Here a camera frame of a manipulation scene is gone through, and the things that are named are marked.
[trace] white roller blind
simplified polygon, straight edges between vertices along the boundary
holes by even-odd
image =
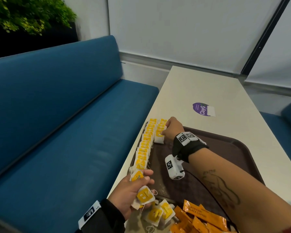
[[[246,81],[291,88],[291,0]]]
[[[240,73],[281,0],[109,0],[121,52]]]

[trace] purple sticker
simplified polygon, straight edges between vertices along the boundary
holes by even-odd
[[[201,115],[210,116],[210,115],[207,115],[207,106],[208,105],[206,105],[204,103],[194,103],[193,109],[195,110],[195,112],[197,112]]]

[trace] blue bench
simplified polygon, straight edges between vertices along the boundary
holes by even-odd
[[[291,104],[284,108],[281,116],[260,113],[291,160]]]
[[[72,233],[107,197],[158,93],[121,80],[113,36],[0,59],[0,219]]]

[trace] black cable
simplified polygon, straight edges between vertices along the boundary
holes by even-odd
[[[206,190],[209,192],[209,194],[212,196],[212,198],[214,198],[214,200],[216,201],[216,203],[220,206],[220,208],[222,209],[222,211],[224,212],[224,214],[229,218],[229,220],[230,220],[230,225],[232,225],[234,228],[235,228],[235,230],[236,230],[236,232],[237,233],[239,233],[239,231],[238,231],[238,229],[237,229],[237,227],[236,227],[236,225],[235,225],[235,223],[233,223],[232,221],[231,221],[231,219],[230,219],[230,217],[228,216],[228,214],[225,212],[225,210],[222,208],[222,206],[221,206],[221,204],[219,204],[219,202],[217,201],[217,199],[213,196],[213,194],[208,190],[208,188],[205,186],[205,184],[204,183],[202,183],[194,174],[192,174],[191,172],[189,172],[189,171],[187,171],[187,170],[184,170],[185,172],[187,172],[187,173],[190,173],[196,180],[198,180],[199,181],[199,183],[200,184],[202,184],[203,185],[203,187],[205,187],[206,188]]]

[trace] white table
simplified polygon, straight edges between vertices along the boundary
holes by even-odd
[[[196,113],[193,110],[196,102],[214,106],[216,117]],[[146,121],[171,116],[183,126],[243,142],[249,148],[265,185],[291,203],[291,161],[238,79],[173,66]],[[110,193],[127,175],[142,131]]]

